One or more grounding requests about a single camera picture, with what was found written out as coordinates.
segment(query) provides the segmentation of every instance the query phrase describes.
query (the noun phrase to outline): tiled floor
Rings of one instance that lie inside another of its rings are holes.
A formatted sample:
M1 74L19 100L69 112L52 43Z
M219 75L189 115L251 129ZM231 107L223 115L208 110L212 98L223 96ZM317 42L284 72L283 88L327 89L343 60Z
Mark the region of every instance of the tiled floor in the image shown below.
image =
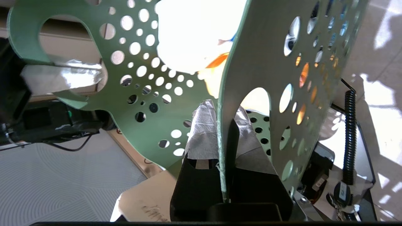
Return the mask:
M377 183L379 220L402 220L402 1L371 0L343 78L357 90L357 119ZM343 106L340 84L334 103Z

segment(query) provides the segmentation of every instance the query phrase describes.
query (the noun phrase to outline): silver duct tape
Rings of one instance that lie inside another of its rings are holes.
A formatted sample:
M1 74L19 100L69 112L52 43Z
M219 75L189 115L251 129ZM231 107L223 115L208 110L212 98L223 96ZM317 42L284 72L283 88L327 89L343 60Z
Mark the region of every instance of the silver duct tape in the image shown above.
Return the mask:
M21 72L21 76L34 96L92 86L104 77L100 64L63 60L57 56L49 57L56 66L27 65Z
M234 118L239 127L236 167L244 170L275 174L268 156L250 123L246 111L240 107ZM205 100L193 113L193 121L185 153L188 159L218 159L216 113L212 100Z

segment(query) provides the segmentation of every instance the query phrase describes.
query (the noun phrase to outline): perforated metal panel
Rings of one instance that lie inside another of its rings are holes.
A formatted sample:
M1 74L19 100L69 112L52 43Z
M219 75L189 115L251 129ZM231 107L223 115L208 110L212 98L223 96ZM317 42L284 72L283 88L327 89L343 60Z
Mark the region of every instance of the perforated metal panel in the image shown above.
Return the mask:
M313 25L311 15L317 4ZM272 163L293 194L334 98L366 4L365 0L248 2L218 99L220 163L225 152L233 151L226 146L233 140L228 137L230 122L240 103L262 87L270 97L269 126L264 120L253 125L270 130ZM288 132L285 143L282 137Z
M19 0L8 18L10 42L19 56L32 64L51 64L38 35L55 15L79 19L95 41L108 71L106 86L85 97L70 91L55 93L82 110L111 113L127 140L144 157L170 167L181 160L193 111L214 99L196 75L167 68L157 56L156 0ZM105 29L110 29L104 38Z
M91 97L70 91L57 96L78 109L110 112L130 143L155 163L168 168L180 160L189 132L184 121L191 119L201 101L212 96L196 75L157 64L156 1L40 3L39 7L37 1L19 0L9 14L10 42L19 56L32 64L51 64L37 38L42 24L59 14L78 18L99 49L108 82ZM316 23L312 23L317 4ZM267 139L263 147L271 150L273 165L292 194L334 97L366 4L366 0L247 2L216 105L220 167L224 167L222 153L230 140L230 121L244 97L262 87L270 96L269 124L257 113L250 116L257 118L253 125L263 130L257 137ZM103 38L105 24L115 32ZM286 87L291 91L289 100L286 92L283 95Z

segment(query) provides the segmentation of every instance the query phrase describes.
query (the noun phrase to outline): black cable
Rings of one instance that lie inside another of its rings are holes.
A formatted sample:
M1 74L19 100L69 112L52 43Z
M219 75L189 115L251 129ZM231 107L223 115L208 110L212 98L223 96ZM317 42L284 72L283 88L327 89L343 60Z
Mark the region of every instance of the black cable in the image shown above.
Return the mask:
M340 79L340 81L345 84L345 86L347 86L350 90L352 90L353 92L356 93L356 90L353 89L353 87L351 85L349 85L345 80L343 80L343 78Z
M356 158L356 93L349 90L345 94L345 156L343 159L343 182L353 185Z
M57 145L57 144L49 144L49 143L45 143L45 144L53 146L53 147L56 147L56 148L60 148L60 149L65 150L65 151L77 152L77 151L81 150L86 145L86 143L89 141L89 139L91 137L92 137L92 135L89 135L88 138L84 141L84 143L77 149L69 149L69 148L65 148L65 147L62 147L62 146Z
M345 213L346 220L357 221L355 214Z

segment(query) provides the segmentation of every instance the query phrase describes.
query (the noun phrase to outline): orange fabric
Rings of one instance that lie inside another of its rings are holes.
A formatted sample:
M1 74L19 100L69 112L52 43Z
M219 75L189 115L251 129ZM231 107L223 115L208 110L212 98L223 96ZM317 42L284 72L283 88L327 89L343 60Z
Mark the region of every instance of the orange fabric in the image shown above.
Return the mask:
M213 60L206 68L216 68L228 58L229 53L223 53Z

